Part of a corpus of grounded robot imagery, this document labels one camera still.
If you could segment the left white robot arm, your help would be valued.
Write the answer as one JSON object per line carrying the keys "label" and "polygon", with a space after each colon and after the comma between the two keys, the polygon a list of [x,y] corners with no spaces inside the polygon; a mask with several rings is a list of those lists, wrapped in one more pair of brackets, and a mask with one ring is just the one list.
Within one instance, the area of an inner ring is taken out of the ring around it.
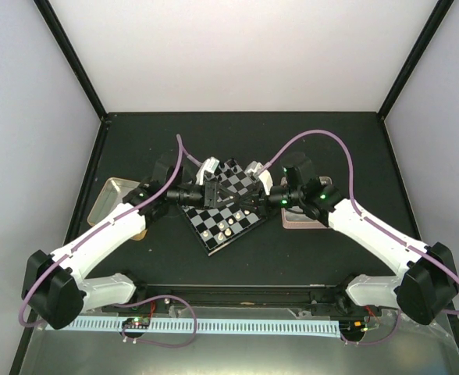
{"label": "left white robot arm", "polygon": [[172,205],[214,209],[234,203],[240,194],[216,179],[183,181],[182,161],[160,159],[151,176],[144,178],[103,220],[90,230],[47,254],[42,250],[27,260],[23,304],[54,329],[72,323],[81,313],[107,305],[123,305],[131,312],[142,310],[147,292],[124,273],[91,279],[89,273],[124,242],[144,234]]}

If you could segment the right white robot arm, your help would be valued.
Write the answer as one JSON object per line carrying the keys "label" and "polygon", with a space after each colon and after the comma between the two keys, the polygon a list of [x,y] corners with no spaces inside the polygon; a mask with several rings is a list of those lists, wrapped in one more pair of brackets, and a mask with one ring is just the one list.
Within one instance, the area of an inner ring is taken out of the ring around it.
{"label": "right white robot arm", "polygon": [[323,184],[305,154],[288,155],[283,161],[286,184],[274,185],[266,166],[252,162],[245,173],[257,182],[254,191],[239,203],[247,210],[268,215],[278,209],[300,208],[320,222],[358,243],[382,261],[391,275],[353,276],[334,296],[336,309],[354,314],[364,305],[401,310],[421,325],[429,325],[459,294],[459,278],[452,251],[408,237],[384,223],[332,184]]}

